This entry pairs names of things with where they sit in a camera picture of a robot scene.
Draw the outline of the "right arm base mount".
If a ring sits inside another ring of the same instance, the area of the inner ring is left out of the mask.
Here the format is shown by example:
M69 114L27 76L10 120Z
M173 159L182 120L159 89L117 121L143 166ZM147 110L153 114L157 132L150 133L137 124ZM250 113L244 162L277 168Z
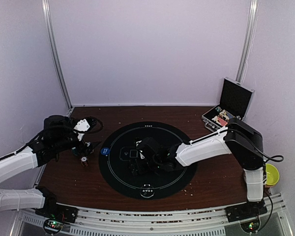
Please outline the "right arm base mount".
M240 221L267 213L265 204L243 203L225 208L228 222Z

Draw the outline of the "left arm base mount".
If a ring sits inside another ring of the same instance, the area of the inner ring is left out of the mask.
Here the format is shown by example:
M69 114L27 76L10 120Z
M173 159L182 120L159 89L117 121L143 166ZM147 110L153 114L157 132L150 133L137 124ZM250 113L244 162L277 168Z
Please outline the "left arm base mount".
M36 209L35 214L54 219L62 223L75 223L78 209L76 207L56 204L55 209Z

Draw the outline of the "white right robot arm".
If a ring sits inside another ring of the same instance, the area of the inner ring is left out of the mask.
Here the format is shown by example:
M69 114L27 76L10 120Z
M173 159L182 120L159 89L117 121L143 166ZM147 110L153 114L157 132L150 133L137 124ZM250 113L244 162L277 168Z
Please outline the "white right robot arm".
M196 140L165 147L154 138L146 137L137 140L135 148L138 157L132 158L129 164L133 175L156 170L172 172L205 159L232 154L245 175L248 202L242 206L242 213L252 217L261 209L265 175L263 138L259 131L237 118Z

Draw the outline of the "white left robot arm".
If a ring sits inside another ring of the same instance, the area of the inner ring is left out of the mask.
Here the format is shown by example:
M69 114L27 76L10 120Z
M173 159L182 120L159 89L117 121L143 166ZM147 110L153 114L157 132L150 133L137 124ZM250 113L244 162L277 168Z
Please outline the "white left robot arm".
M51 160L59 160L59 154L71 150L75 155L86 158L93 153L99 142L85 142L85 134L94 134L101 120L86 117L80 120L62 115L52 115L44 119L43 129L23 147L0 157L0 184L15 175L46 165ZM61 208L55 194L45 187L26 190L0 189L0 212L33 208L42 215L57 218Z

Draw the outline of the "blue round blind button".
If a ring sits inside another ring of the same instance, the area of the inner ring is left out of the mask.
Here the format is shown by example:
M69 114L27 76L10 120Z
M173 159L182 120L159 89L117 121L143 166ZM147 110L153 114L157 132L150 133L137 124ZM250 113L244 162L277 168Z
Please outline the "blue round blind button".
M101 150L100 150L100 153L101 155L104 155L104 156L108 156L110 154L110 148L108 147L103 147Z

